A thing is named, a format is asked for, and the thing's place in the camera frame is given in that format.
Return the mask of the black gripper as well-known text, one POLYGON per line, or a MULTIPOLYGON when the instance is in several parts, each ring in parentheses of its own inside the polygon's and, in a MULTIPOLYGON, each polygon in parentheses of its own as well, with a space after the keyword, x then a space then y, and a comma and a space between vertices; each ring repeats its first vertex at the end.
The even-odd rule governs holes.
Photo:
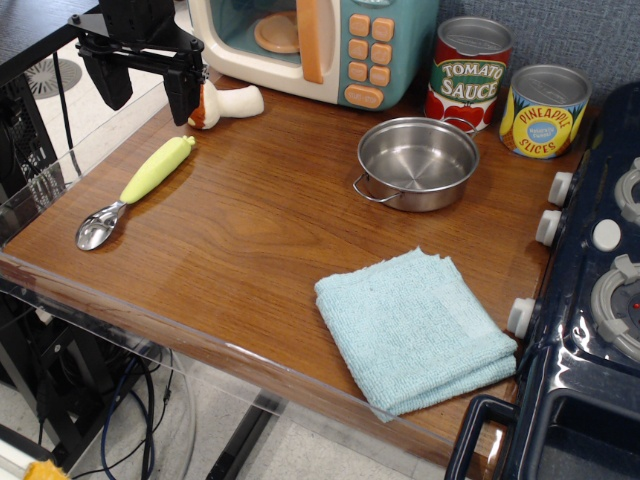
POLYGON ((165 72, 164 88, 176 126, 200 106, 209 78, 203 43, 175 22, 170 0, 100 1, 95 13, 74 14, 79 54, 102 100, 120 110, 133 94, 128 68, 165 72))

